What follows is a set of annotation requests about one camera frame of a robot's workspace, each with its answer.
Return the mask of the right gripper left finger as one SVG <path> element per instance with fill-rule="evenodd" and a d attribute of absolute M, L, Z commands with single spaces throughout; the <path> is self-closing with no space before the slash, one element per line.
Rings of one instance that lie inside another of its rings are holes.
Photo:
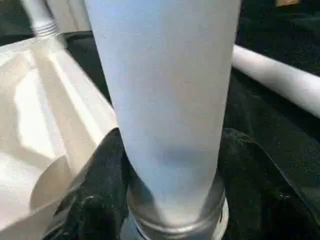
<path fill-rule="evenodd" d="M 132 166 L 120 130 L 101 141 L 54 214 L 49 240 L 119 240 Z"/>

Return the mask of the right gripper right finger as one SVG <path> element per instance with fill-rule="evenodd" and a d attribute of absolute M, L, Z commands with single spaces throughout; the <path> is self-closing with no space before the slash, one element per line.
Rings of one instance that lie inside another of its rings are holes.
<path fill-rule="evenodd" d="M 218 171 L 229 207 L 225 240 L 318 240 L 320 214 L 268 153 L 241 131 L 225 128 Z"/>

